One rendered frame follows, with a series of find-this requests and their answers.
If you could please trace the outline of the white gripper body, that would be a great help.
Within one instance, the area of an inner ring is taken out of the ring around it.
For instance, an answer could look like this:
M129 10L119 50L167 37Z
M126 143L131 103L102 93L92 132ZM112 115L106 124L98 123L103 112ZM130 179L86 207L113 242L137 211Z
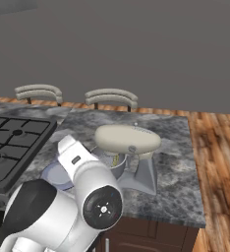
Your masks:
M67 135L58 143L58 160L61 163L71 163L75 158L81 158L87 153L80 141Z

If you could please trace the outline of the steel mixer bowl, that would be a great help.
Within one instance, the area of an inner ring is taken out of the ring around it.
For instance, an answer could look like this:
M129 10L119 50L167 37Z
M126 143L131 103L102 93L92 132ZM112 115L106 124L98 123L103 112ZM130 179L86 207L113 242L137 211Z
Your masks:
M123 174L127 160L125 154L109 153L99 147L94 147L91 153L99 158L111 170L116 179Z

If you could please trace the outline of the beige and grey stand mixer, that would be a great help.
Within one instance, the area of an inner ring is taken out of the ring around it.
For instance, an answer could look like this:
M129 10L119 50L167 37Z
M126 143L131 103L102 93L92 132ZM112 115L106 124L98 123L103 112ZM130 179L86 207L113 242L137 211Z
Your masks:
M124 172L117 179L122 188L156 194L153 153L161 146L156 133L137 125L102 125L96 129L94 141L106 152L127 156Z

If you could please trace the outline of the blue-grey plate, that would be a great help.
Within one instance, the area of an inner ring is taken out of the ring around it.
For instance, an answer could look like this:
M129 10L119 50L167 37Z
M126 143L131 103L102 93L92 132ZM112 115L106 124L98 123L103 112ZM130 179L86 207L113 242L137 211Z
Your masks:
M59 161L48 164L41 173L41 178L57 189L66 191L74 187L67 171Z

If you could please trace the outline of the black gas hob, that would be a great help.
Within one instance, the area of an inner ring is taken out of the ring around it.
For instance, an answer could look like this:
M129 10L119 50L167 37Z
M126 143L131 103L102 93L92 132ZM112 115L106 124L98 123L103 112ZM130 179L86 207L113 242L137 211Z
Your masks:
M7 193L57 128L54 119L0 115L0 193Z

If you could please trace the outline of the beige stool with dark legs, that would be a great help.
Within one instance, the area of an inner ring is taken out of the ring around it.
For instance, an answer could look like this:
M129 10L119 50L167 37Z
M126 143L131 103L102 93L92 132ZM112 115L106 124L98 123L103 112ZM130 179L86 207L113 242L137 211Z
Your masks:
M46 96L54 98L58 106L60 106L63 102L63 95L61 90L52 85L46 85L46 84L24 85L15 88L15 93L17 100L26 99L28 101L28 104L31 104L31 100L34 97L38 96Z
M122 102L128 107L128 111L138 108L138 97L128 91L120 89L97 89L85 93L86 105L94 105L98 109L98 104L105 101Z

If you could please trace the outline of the dark brown cupboard door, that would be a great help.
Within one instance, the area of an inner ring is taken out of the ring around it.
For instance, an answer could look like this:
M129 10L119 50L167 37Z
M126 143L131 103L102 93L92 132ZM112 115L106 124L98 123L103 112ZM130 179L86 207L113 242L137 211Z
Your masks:
M96 252L193 252L199 230L196 227L122 217L98 239Z

